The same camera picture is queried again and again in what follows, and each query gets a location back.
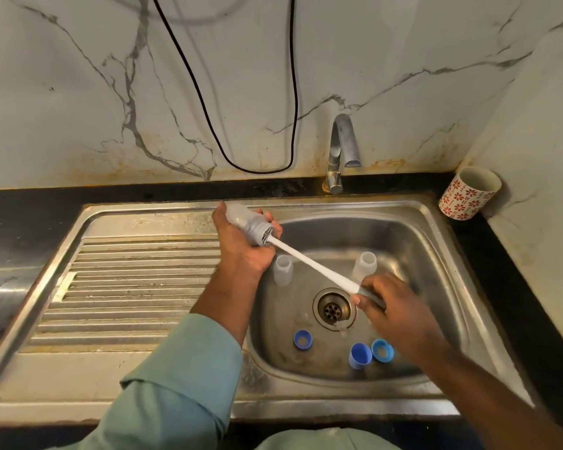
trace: shirt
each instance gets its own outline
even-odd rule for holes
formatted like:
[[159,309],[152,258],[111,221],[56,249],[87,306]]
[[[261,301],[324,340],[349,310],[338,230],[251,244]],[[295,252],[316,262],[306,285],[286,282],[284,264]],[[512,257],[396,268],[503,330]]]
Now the shirt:
[[[215,450],[231,413],[242,350],[214,320],[188,314],[135,370],[97,428],[68,450]],[[290,430],[259,450],[391,450],[366,431]]]

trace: drain strainer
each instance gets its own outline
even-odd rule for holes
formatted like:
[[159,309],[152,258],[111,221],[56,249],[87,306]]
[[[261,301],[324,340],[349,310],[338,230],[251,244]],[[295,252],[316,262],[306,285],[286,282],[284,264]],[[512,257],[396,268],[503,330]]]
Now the drain strainer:
[[315,296],[313,313],[317,322],[332,331],[339,331],[334,325],[337,322],[342,322],[342,329],[348,328],[357,315],[354,305],[350,302],[350,296],[333,287],[323,289]]

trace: brush handle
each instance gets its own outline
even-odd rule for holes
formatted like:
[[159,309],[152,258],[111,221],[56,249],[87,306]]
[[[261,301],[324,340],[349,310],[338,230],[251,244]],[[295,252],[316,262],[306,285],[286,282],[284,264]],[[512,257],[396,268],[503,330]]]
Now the brush handle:
[[345,276],[342,276],[339,273],[330,270],[329,268],[323,266],[319,262],[311,259],[310,257],[305,256],[300,251],[292,248],[291,246],[286,245],[284,242],[278,240],[273,235],[269,235],[267,239],[269,243],[272,245],[277,246],[278,248],[283,249],[288,254],[296,257],[299,260],[302,260],[305,264],[309,265],[310,267],[314,268],[316,271],[321,273],[324,277],[328,278],[329,280],[333,281],[338,287],[347,291],[350,295],[354,295],[356,293],[365,295],[366,297],[370,298],[373,302],[379,306],[382,311],[386,309],[386,303],[383,301],[383,298],[378,297],[369,289],[361,287],[359,284],[355,283],[352,279],[348,279]]

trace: faucet spout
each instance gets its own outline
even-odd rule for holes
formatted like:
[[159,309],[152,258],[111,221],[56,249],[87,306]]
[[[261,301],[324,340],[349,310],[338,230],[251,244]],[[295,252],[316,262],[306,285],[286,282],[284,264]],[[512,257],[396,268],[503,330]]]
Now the faucet spout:
[[327,161],[327,171],[323,190],[326,193],[340,194],[342,180],[340,178],[340,157],[344,157],[344,167],[360,167],[361,159],[358,154],[357,138],[351,118],[339,114],[331,128],[330,156]]

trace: hand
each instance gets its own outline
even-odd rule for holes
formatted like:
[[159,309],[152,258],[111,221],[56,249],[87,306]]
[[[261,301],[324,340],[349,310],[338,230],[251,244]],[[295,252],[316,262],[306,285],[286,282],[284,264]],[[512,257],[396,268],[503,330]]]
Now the hand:
[[[254,247],[248,244],[244,232],[227,220],[226,210],[225,202],[221,202],[212,212],[212,222],[215,223],[219,235],[221,264],[234,268],[246,267],[262,275],[276,255],[275,247]],[[282,235],[282,227],[275,222],[271,213],[263,213],[261,209],[258,209],[257,212],[264,215],[267,221],[273,224],[273,235],[279,238]]]
[[431,310],[405,282],[386,273],[367,276],[362,285],[383,297],[385,313],[363,295],[353,295],[351,301],[408,361],[421,366],[437,350],[448,347]]

